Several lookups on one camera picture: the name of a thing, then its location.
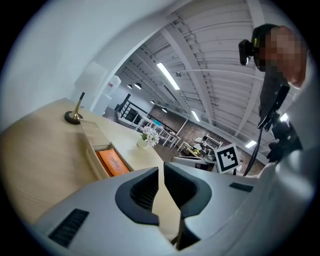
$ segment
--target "white vase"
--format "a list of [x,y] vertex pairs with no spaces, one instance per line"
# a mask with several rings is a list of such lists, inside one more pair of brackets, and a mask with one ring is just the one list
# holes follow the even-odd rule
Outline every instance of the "white vase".
[[142,137],[138,140],[138,142],[136,143],[136,145],[143,150],[146,150],[148,148],[148,143],[145,142]]

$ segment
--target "ceiling light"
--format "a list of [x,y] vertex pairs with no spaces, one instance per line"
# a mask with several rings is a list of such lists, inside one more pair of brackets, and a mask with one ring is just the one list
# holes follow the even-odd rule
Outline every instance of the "ceiling light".
[[169,72],[165,68],[165,66],[162,63],[157,64],[157,66],[162,71],[162,73],[165,75],[165,77],[169,80],[169,82],[172,84],[173,88],[176,90],[180,90],[179,86],[177,85],[175,80],[172,78],[172,76],[169,74]]
[[252,146],[256,145],[257,143],[254,140],[251,140],[247,145],[245,145],[246,148],[251,148]]
[[281,122],[287,121],[288,118],[289,118],[289,116],[288,116],[286,113],[284,113],[284,114],[280,117],[280,121],[281,121]]
[[200,120],[199,120],[199,118],[198,118],[198,116],[197,116],[196,112],[194,112],[194,111],[191,111],[191,112],[192,112],[192,114],[194,115],[195,119],[196,119],[198,122],[200,122]]
[[136,83],[134,84],[134,86],[137,87],[137,88],[140,89],[140,90],[142,89],[141,83],[136,82]]

